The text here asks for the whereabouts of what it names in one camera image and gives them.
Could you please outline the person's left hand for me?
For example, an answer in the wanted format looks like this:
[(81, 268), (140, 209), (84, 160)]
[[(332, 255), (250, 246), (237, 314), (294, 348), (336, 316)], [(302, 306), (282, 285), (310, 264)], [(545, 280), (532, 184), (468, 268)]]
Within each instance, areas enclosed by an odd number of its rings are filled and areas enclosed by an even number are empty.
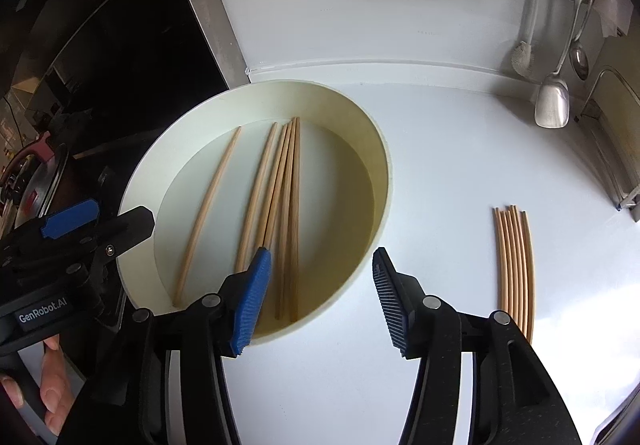
[(59, 436), (74, 403), (74, 395), (66, 371), (65, 356), (59, 335), (43, 341), (40, 399), (46, 407), (43, 422), (48, 430)]

